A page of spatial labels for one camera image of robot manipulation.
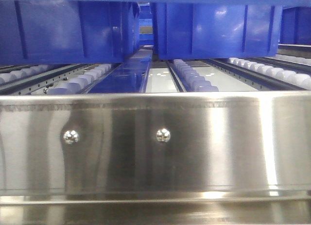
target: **white surface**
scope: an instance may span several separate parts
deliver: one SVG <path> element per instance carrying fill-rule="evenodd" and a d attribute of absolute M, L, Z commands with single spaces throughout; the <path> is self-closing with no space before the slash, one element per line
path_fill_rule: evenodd
<path fill-rule="evenodd" d="M 257 91 L 255 88 L 235 79 L 234 77 L 221 72 L 214 67 L 195 67 L 200 76 L 204 76 L 219 91 Z"/>
<path fill-rule="evenodd" d="M 167 68 L 150 69 L 146 93 L 178 92 Z"/>

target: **metal side rail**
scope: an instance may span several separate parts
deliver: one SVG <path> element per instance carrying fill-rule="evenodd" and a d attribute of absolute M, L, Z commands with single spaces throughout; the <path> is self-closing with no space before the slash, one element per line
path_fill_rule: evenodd
<path fill-rule="evenodd" d="M 310 224 L 311 91 L 0 97 L 4 225 Z"/>
<path fill-rule="evenodd" d="M 20 79 L 0 86 L 0 95 L 25 95 L 54 82 L 66 79 L 69 74 L 77 70 L 85 70 L 91 64 L 76 64 L 53 69 L 35 76 Z"/>
<path fill-rule="evenodd" d="M 306 73 L 311 74 L 311 66 L 295 63 L 295 62 L 289 62 L 289 61 L 282 61 L 278 59 L 271 59 L 267 57 L 252 57 L 252 58 L 246 58 L 246 60 L 255 61 L 258 63 L 263 63 L 265 65 L 271 65 L 274 67 L 280 67 L 286 70 L 293 70 L 297 73 Z"/>
<path fill-rule="evenodd" d="M 278 54 L 311 58 L 311 45 L 279 44 Z"/>
<path fill-rule="evenodd" d="M 304 88 L 294 86 L 292 84 L 280 81 L 278 79 L 254 71 L 250 71 L 248 69 L 239 66 L 235 66 L 233 64 L 224 62 L 223 60 L 206 59 L 203 61 L 219 69 L 223 69 L 225 72 L 228 71 L 228 73 L 232 74 L 232 76 L 238 75 L 238 79 L 240 79 L 241 81 L 244 80 L 246 84 L 252 86 L 258 84 L 260 85 L 259 89 L 262 90 L 264 90 L 265 88 L 270 90 L 305 90 Z"/>

